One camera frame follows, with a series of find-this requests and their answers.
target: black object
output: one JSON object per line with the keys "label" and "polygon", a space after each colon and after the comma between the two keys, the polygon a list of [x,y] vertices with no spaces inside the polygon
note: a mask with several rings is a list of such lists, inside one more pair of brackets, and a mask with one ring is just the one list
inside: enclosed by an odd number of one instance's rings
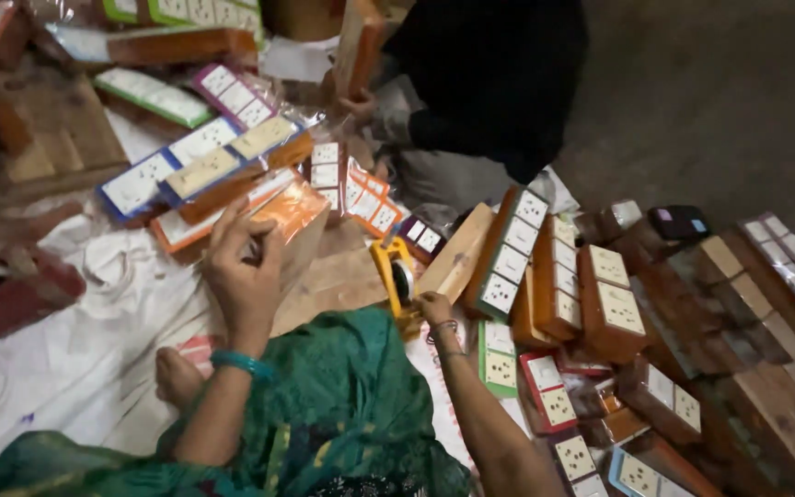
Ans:
{"label": "black object", "polygon": [[662,240],[668,242],[697,242],[711,235],[704,213],[694,205],[654,207],[646,216]]}

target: teal bangle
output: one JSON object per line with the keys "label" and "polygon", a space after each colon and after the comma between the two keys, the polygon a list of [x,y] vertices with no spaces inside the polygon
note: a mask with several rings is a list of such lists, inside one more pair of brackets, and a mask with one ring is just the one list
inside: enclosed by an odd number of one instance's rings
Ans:
{"label": "teal bangle", "polygon": [[214,353],[210,355],[210,363],[213,364],[215,368],[221,365],[236,367],[240,370],[249,372],[251,376],[259,379],[271,379],[275,375],[272,368],[264,363],[257,361],[253,357],[238,354],[230,350],[215,350]]}

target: yellow tape dispenser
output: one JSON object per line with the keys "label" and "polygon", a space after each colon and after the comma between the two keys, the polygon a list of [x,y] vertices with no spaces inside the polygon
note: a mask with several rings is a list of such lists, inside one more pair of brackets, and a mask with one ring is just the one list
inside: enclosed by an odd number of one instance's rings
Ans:
{"label": "yellow tape dispenser", "polygon": [[418,293],[413,276],[413,259],[406,244],[395,237],[392,231],[392,234],[370,245],[370,255],[389,294],[389,307],[401,340],[418,338],[423,319],[421,312],[413,309],[413,300]]}

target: woman's arm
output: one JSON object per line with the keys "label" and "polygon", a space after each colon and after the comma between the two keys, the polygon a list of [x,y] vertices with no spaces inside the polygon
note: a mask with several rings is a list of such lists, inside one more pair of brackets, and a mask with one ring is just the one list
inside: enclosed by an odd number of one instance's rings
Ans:
{"label": "woman's arm", "polygon": [[[214,225],[204,273],[223,311],[230,349],[259,359],[269,342],[278,306],[283,238],[274,221],[255,223],[239,216],[247,201],[243,196],[234,202]],[[246,247],[256,241],[262,246],[259,267],[243,260]],[[250,373],[244,370],[218,368],[177,439],[174,458],[222,466],[234,457],[252,383]]]}
{"label": "woman's arm", "polygon": [[444,371],[449,398],[456,411],[462,438],[487,495],[519,497],[546,495],[541,476],[546,464],[533,442],[508,416],[462,354],[455,333],[437,324],[449,321],[449,300],[434,292],[418,300]]}

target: finger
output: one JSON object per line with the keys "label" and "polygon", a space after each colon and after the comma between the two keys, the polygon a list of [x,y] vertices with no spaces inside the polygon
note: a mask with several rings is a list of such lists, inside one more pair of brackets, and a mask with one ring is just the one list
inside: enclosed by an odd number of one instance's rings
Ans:
{"label": "finger", "polygon": [[231,224],[220,242],[221,254],[230,260],[238,261],[244,253],[250,239],[268,233],[275,229],[278,223],[275,220],[265,222],[253,221],[251,218],[241,218]]}
{"label": "finger", "polygon": [[223,211],[223,215],[214,223],[214,227],[211,230],[210,247],[212,249],[219,247],[220,241],[223,240],[223,236],[226,231],[228,231],[229,226],[235,221],[237,215],[246,207],[248,207],[248,196],[241,196],[233,200],[232,203],[226,207],[226,210]]}
{"label": "finger", "polygon": [[268,274],[281,272],[281,255],[284,248],[284,235],[280,229],[272,230],[262,243],[262,264],[259,270]]}

